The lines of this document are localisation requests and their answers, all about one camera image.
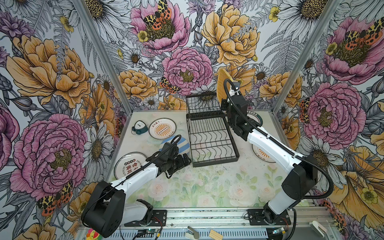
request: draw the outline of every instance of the teal alarm clock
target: teal alarm clock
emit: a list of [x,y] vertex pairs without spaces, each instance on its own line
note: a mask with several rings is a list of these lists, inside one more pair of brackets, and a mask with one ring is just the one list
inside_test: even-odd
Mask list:
[[135,126],[132,127],[132,131],[136,132],[137,135],[140,135],[148,131],[148,127],[143,121],[137,121]]

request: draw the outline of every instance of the plate with orange sunburst design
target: plate with orange sunburst design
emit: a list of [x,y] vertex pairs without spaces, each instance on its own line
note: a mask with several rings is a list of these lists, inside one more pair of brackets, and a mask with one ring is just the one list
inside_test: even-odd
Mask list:
[[260,148],[256,147],[255,145],[252,144],[252,149],[253,152],[258,156],[261,160],[265,162],[275,162],[268,154],[266,154],[263,150]]
[[176,131],[176,124],[169,118],[160,118],[152,122],[149,126],[149,134],[156,139],[166,139]]

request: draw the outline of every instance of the dish rack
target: dish rack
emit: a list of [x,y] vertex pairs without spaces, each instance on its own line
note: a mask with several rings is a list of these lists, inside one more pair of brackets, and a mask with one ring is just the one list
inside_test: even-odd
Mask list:
[[240,155],[216,93],[188,95],[186,103],[192,166],[238,161]]

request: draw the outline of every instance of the wall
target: wall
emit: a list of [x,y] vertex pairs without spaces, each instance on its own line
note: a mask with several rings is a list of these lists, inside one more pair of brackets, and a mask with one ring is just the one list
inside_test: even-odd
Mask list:
[[0,6],[0,234],[71,240],[126,113],[70,1]]
[[[303,66],[299,101],[277,111],[291,148],[330,174],[335,190],[317,203],[348,240],[384,239],[383,11],[382,1],[341,3]],[[368,42],[353,42],[364,30]],[[315,195],[328,189],[319,179]]]
[[[225,67],[241,82],[249,108],[263,109],[276,101],[326,2],[92,0],[86,4],[134,108],[185,108],[186,95],[215,91],[217,71]],[[158,3],[168,5],[168,17],[160,16],[166,10]],[[298,78],[287,98],[290,106],[301,98],[301,84]],[[200,101],[204,106],[213,103],[208,98]]]

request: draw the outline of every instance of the plate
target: plate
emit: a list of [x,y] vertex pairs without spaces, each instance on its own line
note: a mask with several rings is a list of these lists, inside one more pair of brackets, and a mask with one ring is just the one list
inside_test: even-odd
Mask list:
[[[163,149],[163,146],[166,142],[171,142],[172,139],[174,138],[175,136],[172,136],[172,137],[169,137],[167,139],[164,139],[163,142],[161,143],[160,145],[160,149],[159,151],[161,151]],[[190,151],[190,146],[189,146],[189,142],[188,140],[186,140],[185,138],[181,137],[180,140],[178,141],[177,143],[177,146],[179,147],[179,154],[180,155],[183,155],[184,153],[189,153]]]
[[263,125],[263,119],[254,111],[247,111],[247,116],[258,122],[261,126]]
[[115,165],[115,178],[120,179],[131,174],[133,171],[141,167],[147,157],[139,152],[131,152],[122,156]]
[[149,134],[156,139],[166,139],[172,136],[176,131],[176,124],[169,118],[160,118],[151,123]]
[[270,156],[268,156],[265,152],[263,152],[260,148],[252,144],[253,152],[258,156],[261,160],[265,162],[275,162]]

